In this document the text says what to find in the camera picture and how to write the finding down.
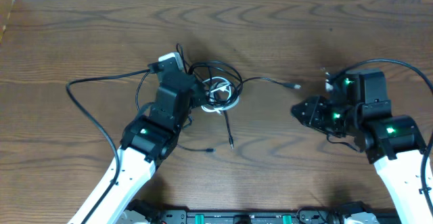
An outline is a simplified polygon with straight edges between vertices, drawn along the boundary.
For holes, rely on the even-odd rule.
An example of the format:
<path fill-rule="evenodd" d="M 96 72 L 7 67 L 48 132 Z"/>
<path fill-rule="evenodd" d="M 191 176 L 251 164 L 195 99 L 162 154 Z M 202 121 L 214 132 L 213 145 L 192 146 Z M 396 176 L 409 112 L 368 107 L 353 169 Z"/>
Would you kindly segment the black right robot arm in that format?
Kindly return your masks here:
<path fill-rule="evenodd" d="M 327 137 L 352 136 L 390 194 L 401 223 L 431 223 L 432 170 L 416 122 L 393 116 L 386 78 L 378 69 L 343 72 L 329 81 L 330 97 L 311 96 L 292 106 L 304 126 Z"/>

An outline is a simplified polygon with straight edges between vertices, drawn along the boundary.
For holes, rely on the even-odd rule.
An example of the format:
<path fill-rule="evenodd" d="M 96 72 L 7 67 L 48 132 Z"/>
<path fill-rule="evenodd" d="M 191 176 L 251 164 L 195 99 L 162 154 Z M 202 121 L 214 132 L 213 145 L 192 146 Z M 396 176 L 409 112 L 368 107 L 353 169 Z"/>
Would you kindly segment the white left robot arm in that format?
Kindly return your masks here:
<path fill-rule="evenodd" d="M 115 223 L 136 193 L 148 182 L 170 153 L 191 109 L 202 103 L 203 84 L 183 71 L 155 71 L 162 74 L 156 100 L 142 105 L 125 127 L 120 146 L 78 100 L 70 99 L 101 131 L 112 148 L 114 158 L 106 173 L 71 223 Z"/>

